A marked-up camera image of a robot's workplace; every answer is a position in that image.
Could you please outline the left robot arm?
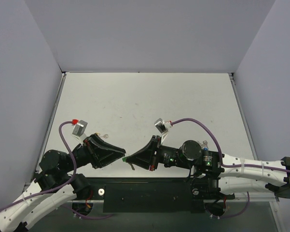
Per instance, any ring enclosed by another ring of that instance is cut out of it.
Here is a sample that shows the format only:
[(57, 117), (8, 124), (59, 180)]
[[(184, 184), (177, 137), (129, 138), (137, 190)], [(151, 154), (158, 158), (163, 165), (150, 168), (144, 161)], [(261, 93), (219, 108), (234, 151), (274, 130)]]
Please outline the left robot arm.
[(12, 206), (0, 210), (0, 232), (28, 231), (37, 221), (59, 206), (92, 194), (89, 181), (77, 168), (91, 164), (103, 168), (124, 157), (125, 150), (92, 134), (72, 151), (49, 150), (40, 161), (41, 172)]

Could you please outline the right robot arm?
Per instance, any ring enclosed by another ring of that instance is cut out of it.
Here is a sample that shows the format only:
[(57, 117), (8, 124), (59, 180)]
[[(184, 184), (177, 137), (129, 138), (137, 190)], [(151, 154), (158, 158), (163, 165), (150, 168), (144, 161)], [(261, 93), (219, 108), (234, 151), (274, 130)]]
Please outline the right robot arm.
[(159, 164), (187, 169), (192, 189), (201, 192), (199, 185), (207, 184), (204, 192), (212, 198), (254, 191), (290, 199), (290, 157), (249, 160), (201, 148), (194, 140), (184, 142), (180, 148), (162, 145), (162, 140), (153, 136), (144, 148), (123, 161), (149, 171), (155, 171)]

